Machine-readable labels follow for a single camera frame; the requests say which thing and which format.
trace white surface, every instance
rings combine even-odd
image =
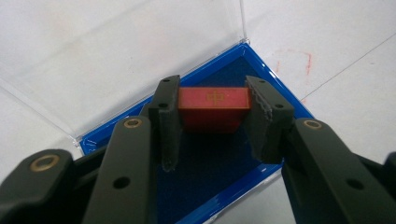
[[[251,47],[352,151],[383,162],[396,145],[396,2],[250,0],[245,10]],[[0,181],[43,148],[78,155],[62,131],[12,96],[0,91],[0,102]],[[292,222],[282,179],[256,189],[216,221]]]

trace red box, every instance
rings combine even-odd
[[[180,88],[178,110],[190,133],[233,133],[250,110],[248,88]]]

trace bolt hole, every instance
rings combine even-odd
[[[347,184],[348,184],[350,187],[352,187],[353,189],[358,189],[358,190],[364,189],[364,185],[363,185],[359,180],[356,180],[356,179],[348,179],[346,182],[347,182]]]
[[[304,125],[314,130],[320,129],[322,127],[322,125],[319,122],[314,120],[306,120],[304,121]]]
[[[128,119],[124,122],[124,126],[127,128],[137,128],[142,124],[141,119]]]
[[[53,166],[55,166],[59,160],[60,160],[60,157],[57,155],[45,155],[38,159],[35,159],[32,162],[32,164],[30,164],[30,169],[33,172],[46,171],[46,170],[52,168]]]
[[[123,177],[120,177],[120,178],[116,179],[113,182],[113,187],[115,189],[124,189],[124,188],[128,187],[130,182],[131,181],[129,180],[128,177],[123,176]]]

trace transparent plastic sheet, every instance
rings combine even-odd
[[[3,1],[0,86],[76,139],[244,39],[240,6]]]
[[[276,180],[282,177],[281,170],[278,169],[275,171],[273,174],[265,178],[262,182],[260,182],[258,185],[247,191],[245,194],[240,196],[238,199],[230,203],[227,207],[213,215],[210,219],[204,222],[204,224],[210,224],[210,223],[216,223],[216,220],[220,218],[222,215],[226,214],[227,212],[230,212],[232,208],[238,206],[242,201],[247,200],[249,197],[254,196],[254,194],[260,193],[268,186],[270,186],[272,183],[274,183]]]

